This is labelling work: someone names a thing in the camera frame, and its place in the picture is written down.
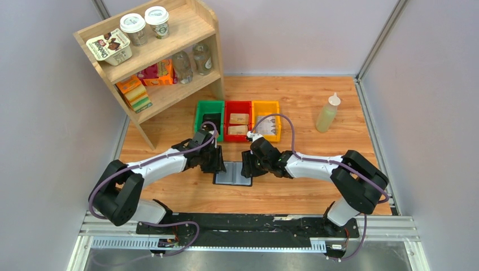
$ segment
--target gray wall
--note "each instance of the gray wall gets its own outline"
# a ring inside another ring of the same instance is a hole
[[[89,0],[0,17],[0,270],[65,270],[125,115],[72,35],[99,21]]]
[[[112,15],[147,0],[103,0]],[[204,0],[226,73],[356,74],[397,0]]]
[[[477,270],[479,2],[413,0],[364,85],[431,270]]]

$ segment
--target white cup lid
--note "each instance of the white cup lid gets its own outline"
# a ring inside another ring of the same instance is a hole
[[[145,20],[140,14],[130,13],[121,17],[120,29],[126,33],[135,33],[146,26]]]
[[[332,106],[339,106],[339,104],[341,103],[341,100],[335,92],[333,96],[329,97],[328,102]]]
[[[150,25],[163,24],[169,19],[168,11],[164,7],[150,7],[145,11],[145,20]]]

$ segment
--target wooden floor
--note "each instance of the wooden floor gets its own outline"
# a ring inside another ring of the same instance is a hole
[[[377,164],[363,112],[351,77],[226,77],[227,100],[278,100],[281,113],[295,126],[297,151],[309,155],[342,155],[356,150]],[[326,133],[315,129],[315,120],[328,97],[338,93],[341,105]],[[120,160],[139,161],[193,135],[196,104],[214,100],[202,89],[142,124],[157,142],[151,151],[133,125],[128,128]],[[282,121],[280,150],[290,150],[291,129]],[[248,143],[221,143],[225,161],[241,161]],[[254,178],[252,187],[213,185],[212,174],[199,167],[161,179],[145,188],[142,198],[158,199],[174,212],[323,214],[340,193],[332,183],[309,178],[276,178],[266,174]],[[390,215],[387,203],[376,215]]]

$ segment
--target yellow bin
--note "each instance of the yellow bin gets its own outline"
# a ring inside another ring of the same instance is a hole
[[[279,113],[280,103],[277,100],[253,100],[251,101],[251,112],[251,124],[254,127],[256,123],[261,119],[261,117],[273,113]],[[265,133],[262,134],[263,137],[270,142],[279,142],[281,138],[281,118],[279,116],[275,116],[275,119],[276,135]]]

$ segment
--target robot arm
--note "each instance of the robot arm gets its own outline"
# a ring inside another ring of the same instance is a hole
[[[196,132],[193,139],[187,139],[173,145],[166,152],[147,160],[124,164],[119,160],[109,163],[95,189],[109,176],[132,168],[114,177],[102,186],[93,196],[93,207],[120,226],[128,220],[158,223],[166,211],[163,206],[152,201],[140,199],[141,190],[149,184],[168,175],[180,173],[200,166],[203,173],[226,171],[221,146],[211,140],[212,134],[205,130]],[[204,147],[199,146],[211,141]]]
[[[356,151],[348,151],[340,156],[302,155],[292,151],[279,152],[260,134],[248,133],[252,139],[250,151],[244,151],[242,175],[249,177],[273,173],[276,177],[308,177],[332,182],[340,191],[342,198],[333,202],[326,210],[323,220],[324,228],[334,235],[351,218],[359,213],[371,214],[376,207],[381,193],[341,165],[349,166],[366,176],[381,189],[389,183],[388,178]]]

